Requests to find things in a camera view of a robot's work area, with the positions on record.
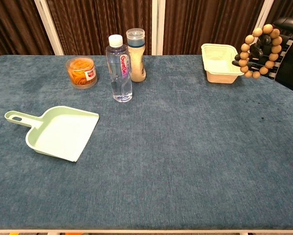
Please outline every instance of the light green dustpan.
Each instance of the light green dustpan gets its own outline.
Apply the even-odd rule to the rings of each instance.
[[[25,142],[36,152],[76,162],[99,115],[67,106],[56,106],[40,117],[9,111],[5,118],[9,122],[31,127]]]

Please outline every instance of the plastic water bottle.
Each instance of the plastic water bottle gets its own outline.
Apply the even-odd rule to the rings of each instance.
[[[113,98],[127,102],[132,98],[131,65],[128,47],[123,44],[121,35],[109,36],[106,57],[110,73]]]

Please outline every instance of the table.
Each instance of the table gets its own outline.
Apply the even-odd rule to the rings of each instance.
[[[293,230],[293,91],[209,83],[200,55],[145,56],[121,104],[104,56],[83,91],[69,58],[0,56],[0,232]],[[100,115],[77,163],[34,152],[4,119],[57,105]]]

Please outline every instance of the curtain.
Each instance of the curtain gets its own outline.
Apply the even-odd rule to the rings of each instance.
[[[0,55],[52,55],[34,1],[0,0]]]
[[[166,0],[163,54],[201,54],[204,43],[240,50],[263,0]]]
[[[293,0],[274,0],[266,19],[266,24],[272,24],[281,17],[293,18]],[[288,34],[284,30],[282,30],[281,33],[284,35]]]
[[[104,55],[108,37],[127,42],[130,28],[145,30],[145,54],[151,54],[152,0],[47,0],[66,55]]]

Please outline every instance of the dustpan handle hole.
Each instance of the dustpan handle hole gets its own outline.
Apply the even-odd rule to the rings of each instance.
[[[15,121],[21,121],[22,118],[21,117],[13,117],[13,120],[15,120]]]

